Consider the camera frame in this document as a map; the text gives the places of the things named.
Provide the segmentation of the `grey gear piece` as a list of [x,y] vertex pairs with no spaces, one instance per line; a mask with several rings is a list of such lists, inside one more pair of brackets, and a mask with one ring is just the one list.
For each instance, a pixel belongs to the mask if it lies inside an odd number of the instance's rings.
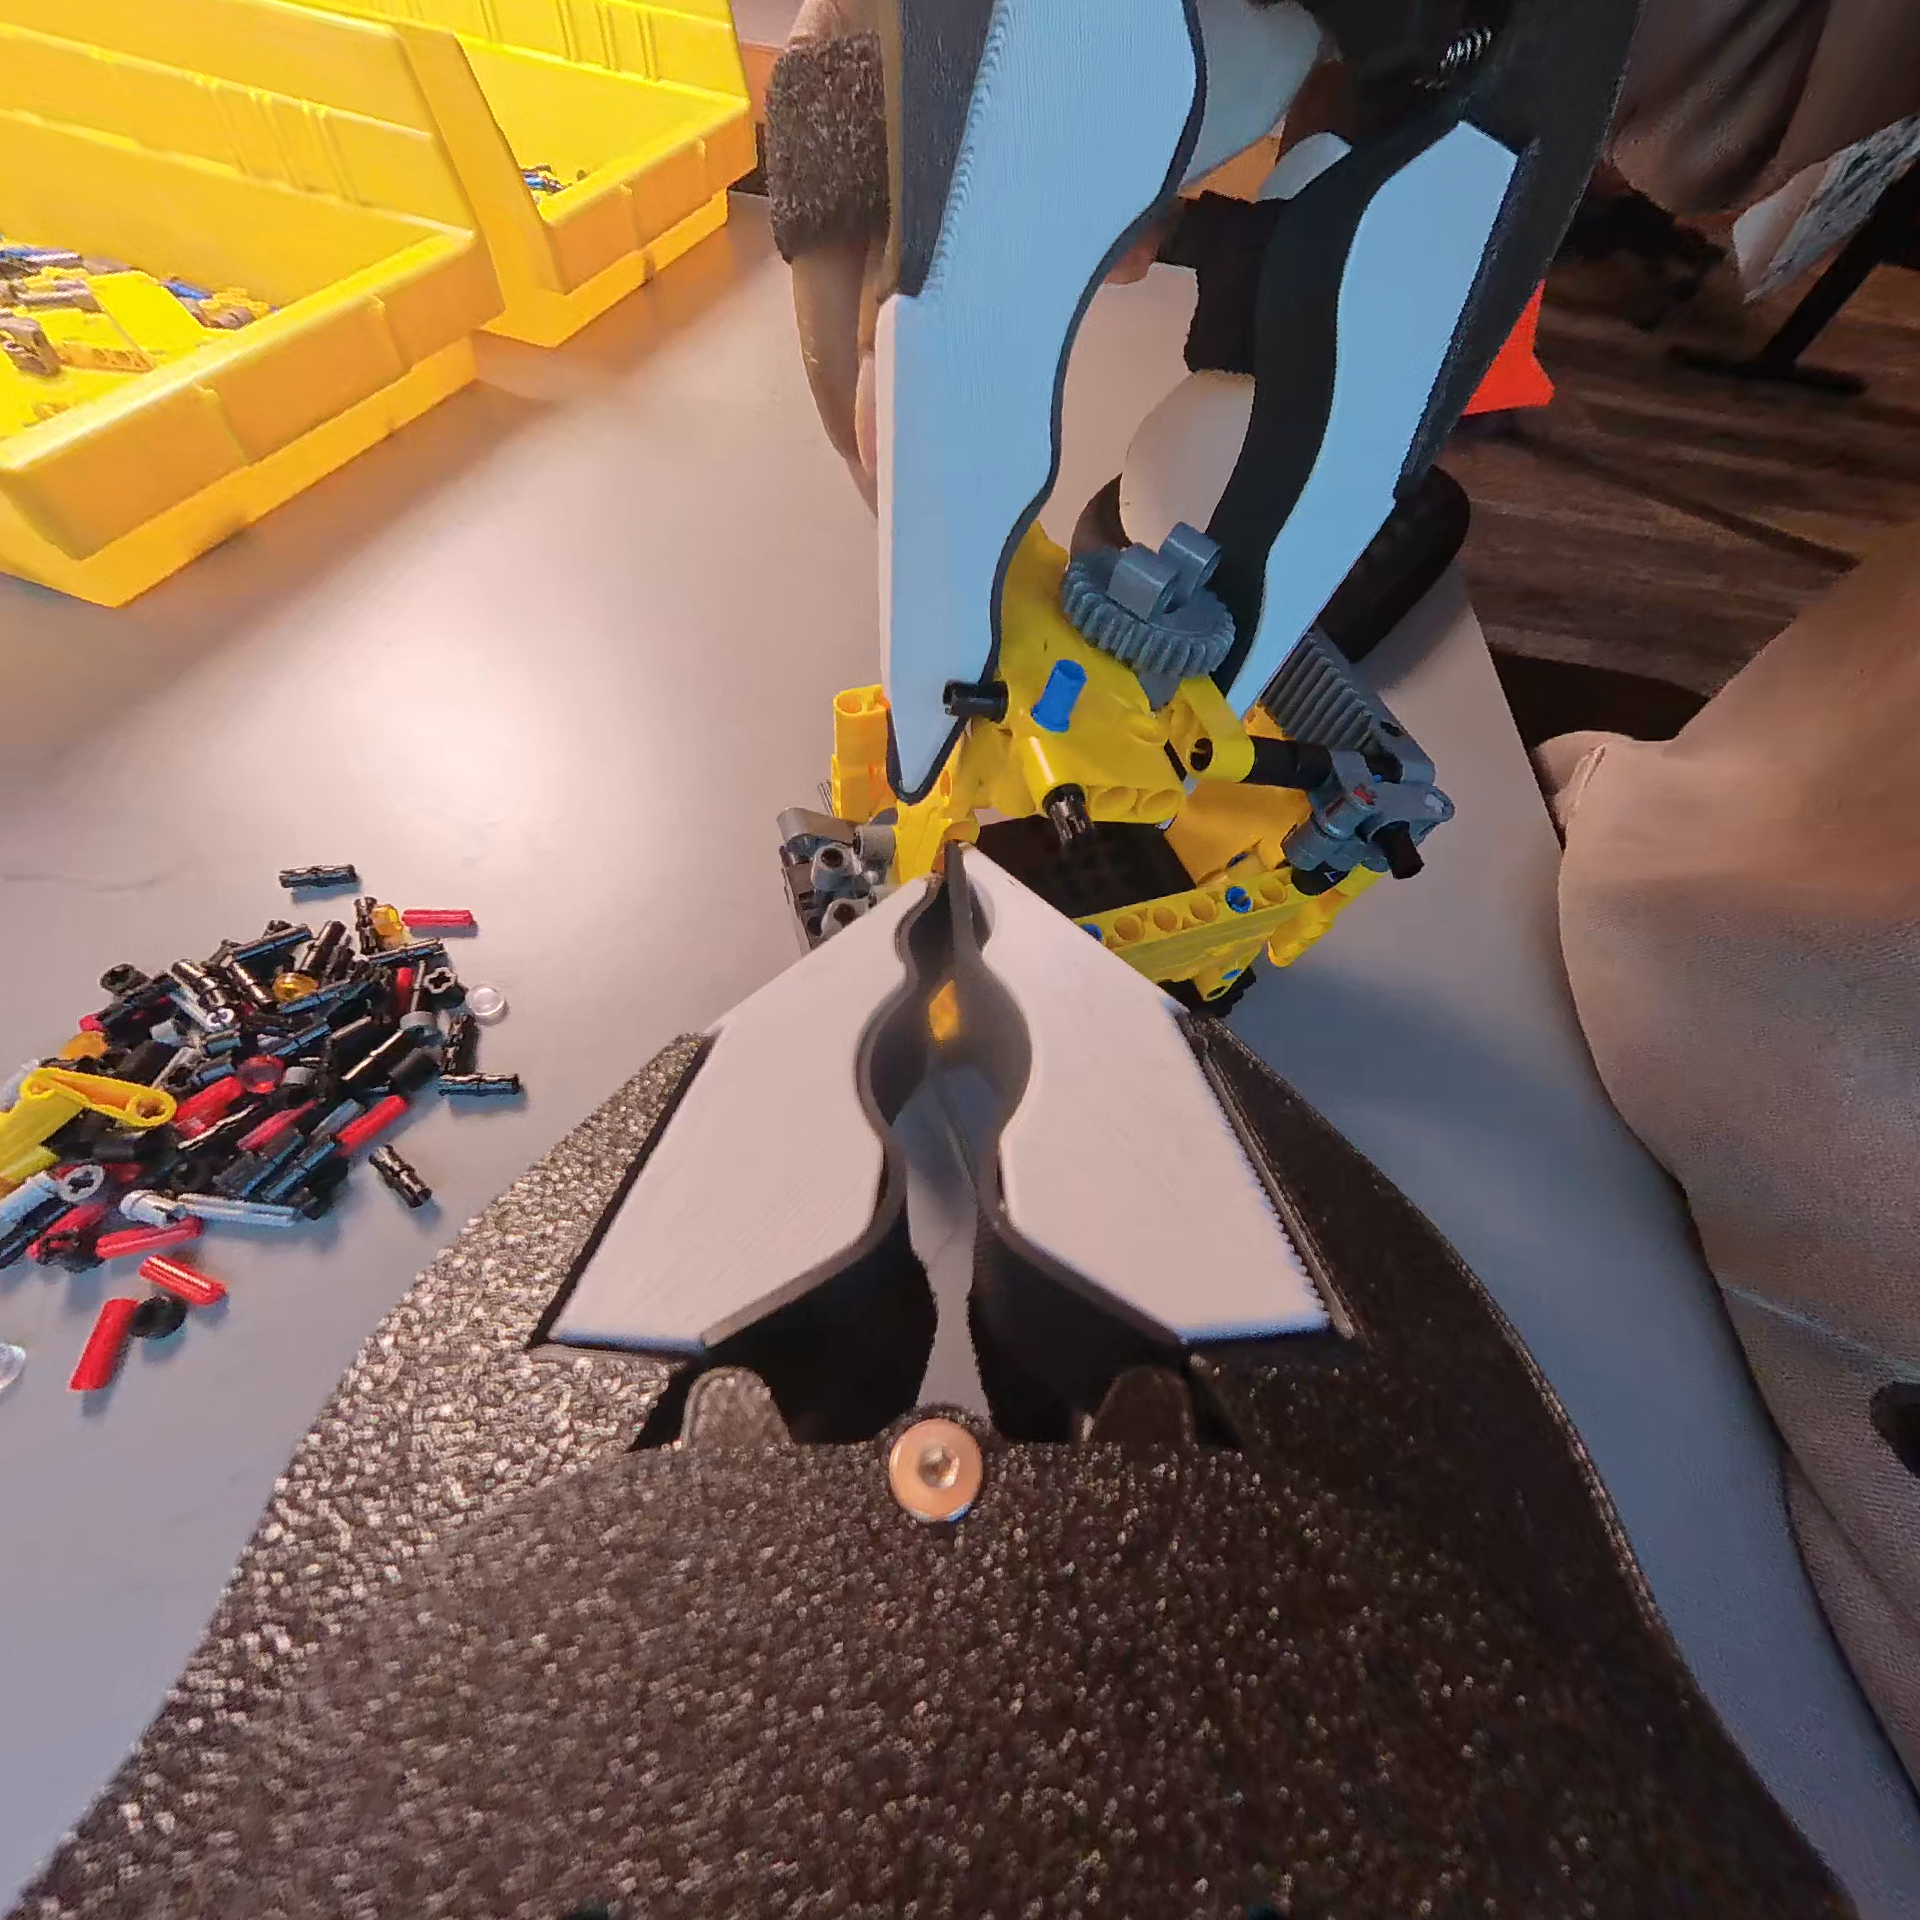
[[1093,547],[1062,580],[1062,609],[1096,649],[1130,665],[1141,685],[1178,689],[1212,675],[1232,652],[1232,613],[1209,590],[1223,552],[1187,521],[1159,547]]

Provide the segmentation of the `white printed leaflet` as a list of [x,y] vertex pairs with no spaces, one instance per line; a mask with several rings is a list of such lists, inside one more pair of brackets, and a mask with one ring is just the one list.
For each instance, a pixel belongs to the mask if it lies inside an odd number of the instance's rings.
[[1842,248],[1919,153],[1919,115],[1806,166],[1731,229],[1745,303],[1766,300]]

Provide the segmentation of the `yellow plastic bin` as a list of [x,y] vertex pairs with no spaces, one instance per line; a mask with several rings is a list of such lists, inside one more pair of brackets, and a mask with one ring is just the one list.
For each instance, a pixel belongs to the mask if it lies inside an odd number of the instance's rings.
[[[727,2],[358,4],[423,52],[486,236],[500,338],[555,348],[727,225],[756,162]],[[536,200],[521,166],[568,178]]]
[[6,435],[6,571],[118,607],[475,375],[505,295],[460,40],[298,4],[6,4],[6,236],[237,289],[170,367]]

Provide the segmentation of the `assorted grey blue small parts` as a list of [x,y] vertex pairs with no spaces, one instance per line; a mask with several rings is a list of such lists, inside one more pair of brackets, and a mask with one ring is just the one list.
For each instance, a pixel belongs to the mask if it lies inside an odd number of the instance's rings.
[[4,245],[6,362],[40,384],[150,372],[272,312],[248,289],[157,278],[64,248]]

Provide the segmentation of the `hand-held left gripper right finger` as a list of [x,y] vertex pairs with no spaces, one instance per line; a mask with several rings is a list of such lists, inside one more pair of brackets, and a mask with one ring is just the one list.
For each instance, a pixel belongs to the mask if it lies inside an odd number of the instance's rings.
[[1029,1046],[998,1141],[1014,1233],[1182,1345],[1329,1331],[1179,1006],[995,862],[959,871]]

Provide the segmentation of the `black wrist rest pad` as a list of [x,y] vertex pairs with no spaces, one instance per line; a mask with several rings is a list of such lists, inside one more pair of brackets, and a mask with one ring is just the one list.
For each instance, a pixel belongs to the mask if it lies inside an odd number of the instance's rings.
[[1362,662],[1441,580],[1473,527],[1473,501],[1444,467],[1391,508],[1316,627],[1352,662]]

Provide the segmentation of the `grey desk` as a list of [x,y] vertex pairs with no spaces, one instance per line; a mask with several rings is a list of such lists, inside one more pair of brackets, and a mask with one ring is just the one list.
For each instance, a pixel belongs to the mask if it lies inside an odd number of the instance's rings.
[[[127,1758],[274,1476],[436,1248],[681,1034],[800,958],[775,818],[877,678],[873,521],[814,416],[765,209],[481,375],[123,609],[6,580],[4,1066],[113,963],[296,910],[282,867],[467,908],[524,1100],[431,1108],[439,1195],[234,1234],[230,1305],[107,1400],[108,1272],[7,1277],[6,1906]],[[1236,1029],[1452,1239],[1546,1366],[1659,1606],[1859,1916],[1915,1916],[1908,1780],[1828,1636],[1772,1420],[1663,1171],[1602,1090],[1557,837],[1456,576],[1381,657],[1456,822]]]

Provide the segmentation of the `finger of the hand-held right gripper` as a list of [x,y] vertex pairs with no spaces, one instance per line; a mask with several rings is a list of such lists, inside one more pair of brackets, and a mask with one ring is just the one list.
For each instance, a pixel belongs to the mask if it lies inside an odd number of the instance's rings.
[[1256,395],[1212,511],[1236,618],[1218,671],[1248,707],[1391,511],[1517,157],[1470,124],[1362,140],[1270,216]]
[[892,293],[877,312],[889,774],[931,792],[986,689],[1014,547],[1062,457],[1073,333],[1178,188],[1204,62],[1195,4],[880,4]]

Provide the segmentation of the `pile of black red pins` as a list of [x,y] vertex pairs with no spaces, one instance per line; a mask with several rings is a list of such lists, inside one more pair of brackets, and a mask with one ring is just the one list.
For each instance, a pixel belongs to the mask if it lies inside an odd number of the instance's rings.
[[293,898],[344,900],[350,920],[272,920],[248,939],[155,972],[113,964],[104,1006],[55,1053],[6,1075],[4,1114],[40,1066],[155,1085],[172,1123],[123,1132],[87,1117],[60,1165],[4,1187],[6,1276],[104,1277],[69,1376],[99,1400],[140,1342],[162,1342],[227,1302],[206,1234],[269,1238],[324,1221],[370,1171],[408,1211],[439,1204],[395,1138],[428,1104],[516,1108],[519,1073],[486,1068],[505,993],[470,982],[451,939],[463,908],[398,908],[358,890],[353,865],[277,875]]

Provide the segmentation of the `yellow bent beam piece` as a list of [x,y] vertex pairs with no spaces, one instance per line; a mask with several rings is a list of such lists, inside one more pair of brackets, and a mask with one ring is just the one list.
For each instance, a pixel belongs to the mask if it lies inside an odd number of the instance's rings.
[[4,1187],[60,1165],[58,1138],[87,1117],[104,1117],[123,1132],[172,1123],[176,1099],[170,1090],[96,1075],[75,1068],[33,1068],[4,1114]]

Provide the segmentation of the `person's right hand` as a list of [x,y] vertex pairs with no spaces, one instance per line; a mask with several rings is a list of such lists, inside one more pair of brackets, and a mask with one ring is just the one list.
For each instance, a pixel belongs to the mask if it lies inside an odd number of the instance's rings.
[[807,2],[765,96],[772,222],[792,266],[804,371],[834,450],[877,505],[877,306],[889,153],[877,4]]

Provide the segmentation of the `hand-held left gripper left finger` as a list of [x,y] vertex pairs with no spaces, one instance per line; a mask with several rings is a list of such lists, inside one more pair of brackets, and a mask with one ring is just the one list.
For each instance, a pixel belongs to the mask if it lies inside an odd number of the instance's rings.
[[883,1242],[946,938],[941,880],[912,880],[708,1029],[555,1301],[553,1341],[704,1359]]

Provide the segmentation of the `person's right forearm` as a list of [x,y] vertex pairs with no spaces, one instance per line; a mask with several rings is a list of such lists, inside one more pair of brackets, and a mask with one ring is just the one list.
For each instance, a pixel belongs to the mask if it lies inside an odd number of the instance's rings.
[[1670,215],[1717,215],[1915,112],[1915,2],[1645,2],[1609,159]]

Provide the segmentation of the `yellow toy robot model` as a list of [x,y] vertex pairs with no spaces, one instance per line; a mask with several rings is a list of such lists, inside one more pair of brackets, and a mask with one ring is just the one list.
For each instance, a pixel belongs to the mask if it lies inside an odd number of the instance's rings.
[[885,689],[834,699],[829,807],[778,818],[804,948],[938,877],[974,845],[1195,1014],[1287,968],[1378,877],[1416,877],[1455,818],[1431,757],[1316,627],[1236,707],[1212,675],[1141,685],[1062,609],[1073,556],[1030,530],[1003,585],[986,689],[931,792],[889,774]]

